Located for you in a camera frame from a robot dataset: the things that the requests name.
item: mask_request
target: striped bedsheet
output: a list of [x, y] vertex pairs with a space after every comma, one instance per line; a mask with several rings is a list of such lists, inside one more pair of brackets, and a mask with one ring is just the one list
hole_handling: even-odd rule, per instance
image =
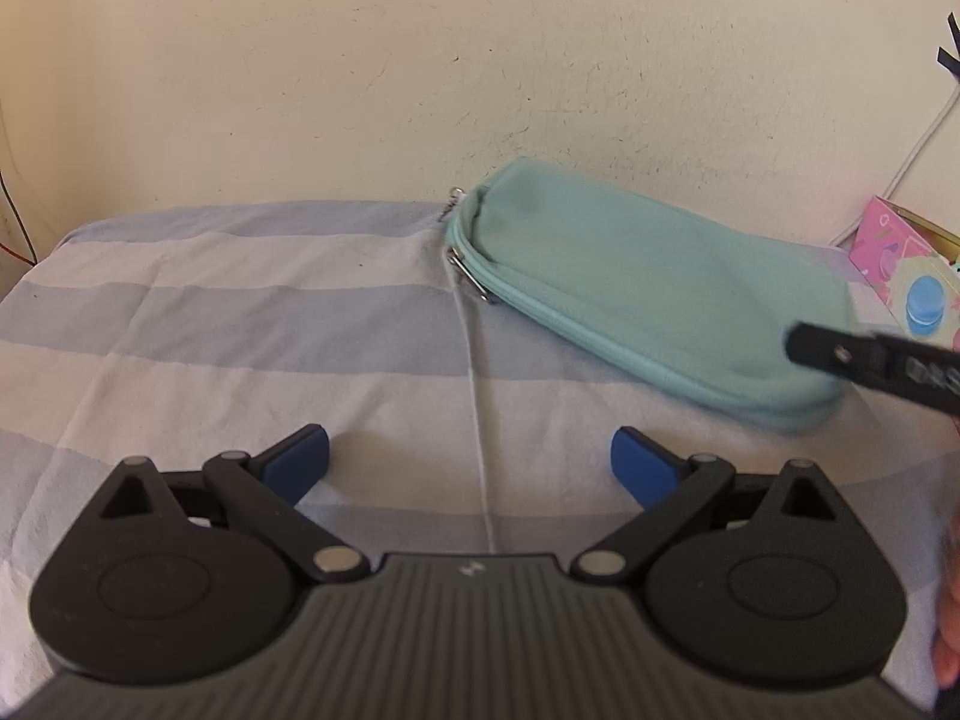
[[[904, 581], [887, 676], [929, 704], [940, 539], [960, 493], [947, 418], [853, 388], [802, 436], [706, 413], [456, 287], [437, 215], [304, 201], [100, 221], [0, 303], [0, 714], [49, 675], [30, 585], [113, 464], [196, 469], [311, 421], [333, 462], [301, 509], [374, 558], [569, 560], [638, 511], [608, 470], [622, 424], [742, 471], [813, 458]], [[894, 329], [841, 252], [804, 251], [850, 282], [865, 327]]]

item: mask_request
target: blue gripper pad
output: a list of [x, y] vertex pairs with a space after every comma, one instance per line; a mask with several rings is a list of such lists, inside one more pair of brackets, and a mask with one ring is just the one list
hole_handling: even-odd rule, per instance
[[610, 466], [613, 476], [645, 509], [673, 493], [692, 471], [688, 461], [632, 427], [613, 434]]
[[294, 506], [330, 467], [330, 439], [320, 425], [304, 425], [282, 442], [251, 458], [248, 469]]

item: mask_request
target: metal zipper pull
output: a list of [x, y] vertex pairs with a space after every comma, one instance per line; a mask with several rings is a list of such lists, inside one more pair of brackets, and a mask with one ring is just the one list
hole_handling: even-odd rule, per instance
[[446, 216], [457, 207], [457, 203], [460, 202], [464, 197], [467, 196], [467, 193], [463, 191], [460, 187], [453, 187], [450, 190], [450, 193], [447, 195], [449, 198], [446, 201], [446, 205], [443, 206], [443, 210], [440, 211], [440, 215], [437, 217], [437, 221], [443, 221]]
[[484, 287], [483, 284], [470, 275], [470, 271], [468, 271], [467, 266], [464, 265], [464, 255], [462, 255], [459, 248], [450, 247], [448, 250], [446, 250], [446, 261], [458, 269], [462, 275], [467, 277], [467, 281], [474, 285], [477, 293], [480, 295], [480, 299], [483, 300], [484, 303], [490, 303], [491, 305], [496, 303], [496, 295], [494, 295], [490, 290]]

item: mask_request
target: cream wall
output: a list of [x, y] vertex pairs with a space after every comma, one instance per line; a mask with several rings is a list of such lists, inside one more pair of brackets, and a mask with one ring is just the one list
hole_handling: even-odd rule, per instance
[[[949, 96], [950, 10], [0, 0], [0, 165], [44, 251], [87, 220], [173, 205], [441, 199], [519, 154], [827, 242]], [[960, 231], [958, 145], [960, 112], [899, 201]]]

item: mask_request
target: teal pencil case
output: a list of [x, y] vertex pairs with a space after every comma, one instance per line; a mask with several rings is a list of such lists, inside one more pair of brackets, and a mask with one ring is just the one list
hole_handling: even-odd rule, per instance
[[446, 241], [485, 299], [669, 394], [780, 430], [839, 400], [784, 355], [796, 322], [853, 323], [847, 285], [795, 245], [525, 159], [462, 197]]

